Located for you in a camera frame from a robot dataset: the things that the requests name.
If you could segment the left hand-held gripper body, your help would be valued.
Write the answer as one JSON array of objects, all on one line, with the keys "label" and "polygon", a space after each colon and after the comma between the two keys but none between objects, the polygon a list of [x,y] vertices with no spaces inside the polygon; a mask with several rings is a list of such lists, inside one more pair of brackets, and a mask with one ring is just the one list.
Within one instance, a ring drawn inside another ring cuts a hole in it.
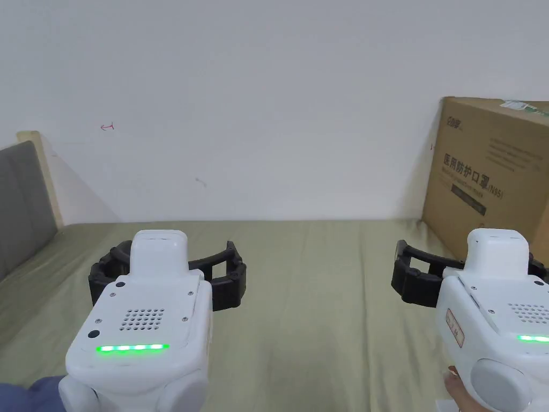
[{"label": "left hand-held gripper body", "polygon": [[212,287],[178,230],[142,230],[130,272],[106,286],[72,341],[66,411],[199,411],[206,400]]}]

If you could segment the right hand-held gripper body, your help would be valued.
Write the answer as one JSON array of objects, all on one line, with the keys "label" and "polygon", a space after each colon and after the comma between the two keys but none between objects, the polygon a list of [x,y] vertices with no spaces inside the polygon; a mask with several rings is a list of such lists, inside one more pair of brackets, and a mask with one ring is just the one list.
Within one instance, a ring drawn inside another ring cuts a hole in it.
[{"label": "right hand-held gripper body", "polygon": [[491,411],[548,410],[548,285],[517,231],[475,229],[446,268],[436,325],[467,392]]}]

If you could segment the person's right hand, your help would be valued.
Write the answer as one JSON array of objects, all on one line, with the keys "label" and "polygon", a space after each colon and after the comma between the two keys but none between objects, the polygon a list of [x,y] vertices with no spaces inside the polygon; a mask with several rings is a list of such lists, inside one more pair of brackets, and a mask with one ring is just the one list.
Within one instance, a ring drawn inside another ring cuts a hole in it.
[{"label": "person's right hand", "polygon": [[459,411],[474,411],[474,403],[471,403],[471,397],[454,365],[448,366],[447,372],[444,373],[443,382]]}]

